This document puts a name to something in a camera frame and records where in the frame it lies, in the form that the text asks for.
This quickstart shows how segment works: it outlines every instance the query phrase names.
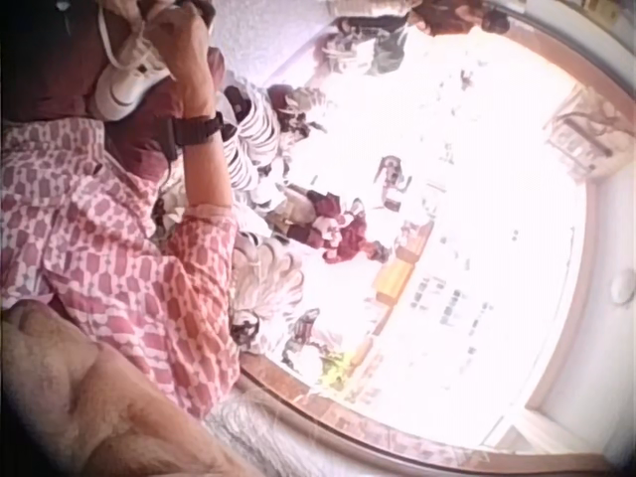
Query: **man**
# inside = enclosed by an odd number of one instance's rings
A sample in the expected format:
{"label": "man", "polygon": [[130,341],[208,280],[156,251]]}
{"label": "man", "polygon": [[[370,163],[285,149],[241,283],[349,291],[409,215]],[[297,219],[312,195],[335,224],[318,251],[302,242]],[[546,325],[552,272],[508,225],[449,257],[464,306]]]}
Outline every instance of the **man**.
{"label": "man", "polygon": [[[228,318],[237,224],[216,127],[211,70],[217,68],[207,61],[208,29],[191,3],[146,26],[175,80],[163,79],[116,123],[134,133],[135,148],[143,138],[149,142],[143,161],[131,164],[131,154],[117,162],[116,151],[106,150],[102,123],[89,119],[85,97],[68,87],[90,90],[107,64],[95,4],[74,3],[65,23],[53,2],[24,3],[35,13],[9,12],[17,26],[3,42],[3,55],[23,85],[41,87],[3,83],[9,106],[22,107],[3,110],[21,122],[3,130],[2,306],[24,299],[49,303],[92,340],[121,352],[172,402],[203,417],[239,376]],[[41,52],[30,50],[31,35],[41,40]],[[116,48],[115,37],[120,46],[125,31],[111,35]],[[20,55],[27,52],[33,55]],[[69,68],[61,71],[49,55]],[[162,253],[149,237],[167,161],[149,134],[157,118],[168,116],[185,118],[174,122],[184,131],[202,121],[215,127],[183,143],[190,206]]]}

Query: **wall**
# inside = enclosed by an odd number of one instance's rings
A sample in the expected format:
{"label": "wall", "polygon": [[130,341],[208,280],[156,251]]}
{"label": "wall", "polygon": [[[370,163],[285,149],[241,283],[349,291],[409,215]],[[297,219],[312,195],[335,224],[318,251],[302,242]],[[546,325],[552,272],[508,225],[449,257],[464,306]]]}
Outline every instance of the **wall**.
{"label": "wall", "polygon": [[331,23],[318,0],[219,0],[212,44],[226,65],[263,84]]}
{"label": "wall", "polygon": [[560,376],[542,405],[552,420],[617,462],[633,447],[634,302],[610,302],[612,277],[635,267],[634,163],[598,191],[596,260],[578,335]]}

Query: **person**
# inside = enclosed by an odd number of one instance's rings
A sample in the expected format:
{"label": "person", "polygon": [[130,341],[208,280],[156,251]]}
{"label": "person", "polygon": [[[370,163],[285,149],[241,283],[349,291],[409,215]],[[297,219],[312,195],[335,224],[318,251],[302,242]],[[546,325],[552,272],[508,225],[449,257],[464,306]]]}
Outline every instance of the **person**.
{"label": "person", "polygon": [[335,264],[363,252],[369,260],[386,263],[391,251],[378,241],[367,241],[367,220],[359,199],[342,210],[339,196],[290,186],[283,208],[267,216],[275,229],[289,239],[316,249],[325,248],[323,259]]}
{"label": "person", "polygon": [[50,306],[5,310],[2,339],[3,475],[263,476]]}
{"label": "person", "polygon": [[[108,63],[96,5],[74,2],[63,18],[51,2],[9,3],[3,23],[10,17],[16,26],[3,30],[3,67],[12,74],[3,78],[3,119],[11,122],[2,143],[2,307],[50,304],[204,417],[239,377],[228,318],[237,233],[228,163],[220,132],[184,148],[189,206],[158,249],[151,210],[168,163],[153,121],[215,117],[223,57],[208,55],[208,29],[192,3],[156,15],[145,34],[174,79],[113,123],[127,133],[109,135],[106,126],[104,138],[86,100]],[[106,20],[117,49],[127,25]]]}

